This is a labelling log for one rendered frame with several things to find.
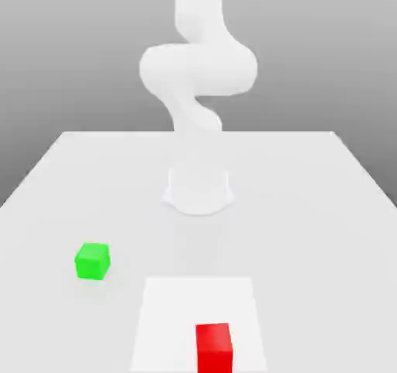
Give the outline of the small green cube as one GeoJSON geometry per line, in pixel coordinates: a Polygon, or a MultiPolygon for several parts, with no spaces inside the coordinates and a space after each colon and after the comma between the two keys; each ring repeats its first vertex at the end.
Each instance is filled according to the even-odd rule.
{"type": "Polygon", "coordinates": [[[103,280],[110,267],[109,245],[83,243],[74,257],[74,262],[79,278],[103,280]]]}

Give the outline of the small red cube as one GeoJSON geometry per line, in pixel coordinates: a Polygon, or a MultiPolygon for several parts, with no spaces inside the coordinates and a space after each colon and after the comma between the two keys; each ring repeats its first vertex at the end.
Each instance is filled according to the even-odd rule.
{"type": "Polygon", "coordinates": [[[233,344],[228,323],[195,325],[197,373],[232,373],[233,344]]]}

